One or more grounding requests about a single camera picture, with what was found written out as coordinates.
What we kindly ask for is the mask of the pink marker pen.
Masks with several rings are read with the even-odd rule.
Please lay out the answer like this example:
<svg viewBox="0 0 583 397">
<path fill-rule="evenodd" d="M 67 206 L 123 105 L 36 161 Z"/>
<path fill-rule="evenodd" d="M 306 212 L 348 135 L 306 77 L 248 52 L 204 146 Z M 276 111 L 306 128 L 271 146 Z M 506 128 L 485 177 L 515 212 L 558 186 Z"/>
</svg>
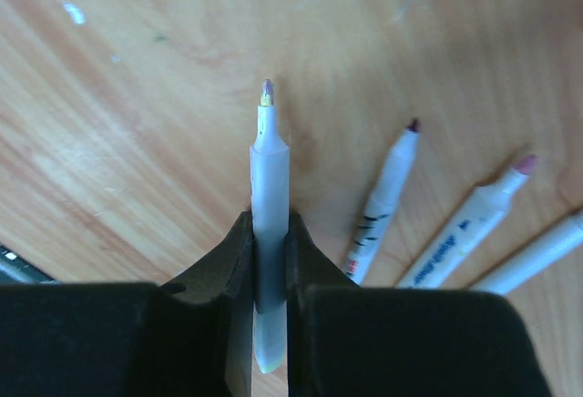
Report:
<svg viewBox="0 0 583 397">
<path fill-rule="evenodd" d="M 476 187 L 433 241 L 399 279 L 399 289 L 434 289 L 505 219 L 516 193 L 537 165 L 531 154 L 519 160 L 496 181 Z"/>
</svg>

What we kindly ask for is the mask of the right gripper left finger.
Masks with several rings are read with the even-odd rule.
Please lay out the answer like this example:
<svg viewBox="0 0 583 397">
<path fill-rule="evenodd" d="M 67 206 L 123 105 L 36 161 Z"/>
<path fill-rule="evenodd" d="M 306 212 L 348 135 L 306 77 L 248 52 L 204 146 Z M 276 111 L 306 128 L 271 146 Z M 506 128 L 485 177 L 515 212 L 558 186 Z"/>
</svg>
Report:
<svg viewBox="0 0 583 397">
<path fill-rule="evenodd" d="M 251 394 L 252 228 L 163 285 L 5 284 L 4 396 Z"/>
</svg>

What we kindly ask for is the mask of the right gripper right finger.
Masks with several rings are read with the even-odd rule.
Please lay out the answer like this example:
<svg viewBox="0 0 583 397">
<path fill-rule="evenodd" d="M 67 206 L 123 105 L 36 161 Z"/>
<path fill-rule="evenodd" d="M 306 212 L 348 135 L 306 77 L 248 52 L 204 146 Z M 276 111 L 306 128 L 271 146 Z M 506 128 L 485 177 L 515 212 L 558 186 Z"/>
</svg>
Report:
<svg viewBox="0 0 583 397">
<path fill-rule="evenodd" d="M 526 326 L 495 294 L 363 288 L 313 243 L 286 241 L 291 396 L 548 396 Z"/>
</svg>

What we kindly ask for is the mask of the magenta cap marker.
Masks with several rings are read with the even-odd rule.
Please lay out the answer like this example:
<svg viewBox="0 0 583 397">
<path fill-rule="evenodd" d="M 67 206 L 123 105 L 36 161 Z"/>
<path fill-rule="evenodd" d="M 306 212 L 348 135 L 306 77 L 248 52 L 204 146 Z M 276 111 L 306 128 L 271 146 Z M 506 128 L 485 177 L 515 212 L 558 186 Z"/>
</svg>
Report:
<svg viewBox="0 0 583 397">
<path fill-rule="evenodd" d="M 413 118 L 388 151 L 383 167 L 356 224 L 343 273 L 361 285 L 392 223 L 405 183 L 413 168 L 419 138 L 419 119 Z"/>
</svg>

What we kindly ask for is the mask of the white slim marker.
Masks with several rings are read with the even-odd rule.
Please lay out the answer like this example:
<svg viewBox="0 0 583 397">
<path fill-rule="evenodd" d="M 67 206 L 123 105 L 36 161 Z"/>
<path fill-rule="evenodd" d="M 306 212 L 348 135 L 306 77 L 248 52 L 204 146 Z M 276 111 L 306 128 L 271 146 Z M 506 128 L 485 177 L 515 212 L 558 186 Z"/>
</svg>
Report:
<svg viewBox="0 0 583 397">
<path fill-rule="evenodd" d="M 290 148 L 278 128 L 274 85 L 263 82 L 250 147 L 254 251 L 254 355 L 260 371 L 283 363 L 287 343 L 285 240 L 290 212 Z"/>
</svg>

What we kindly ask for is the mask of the black marker pen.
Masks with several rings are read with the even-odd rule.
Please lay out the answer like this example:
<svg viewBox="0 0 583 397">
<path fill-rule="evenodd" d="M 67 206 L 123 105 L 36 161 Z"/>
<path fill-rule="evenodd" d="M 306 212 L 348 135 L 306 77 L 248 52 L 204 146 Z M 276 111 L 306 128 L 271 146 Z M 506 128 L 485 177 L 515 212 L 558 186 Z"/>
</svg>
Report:
<svg viewBox="0 0 583 397">
<path fill-rule="evenodd" d="M 569 215 L 512 258 L 487 273 L 470 290 L 506 295 L 582 244 L 582 210 Z"/>
</svg>

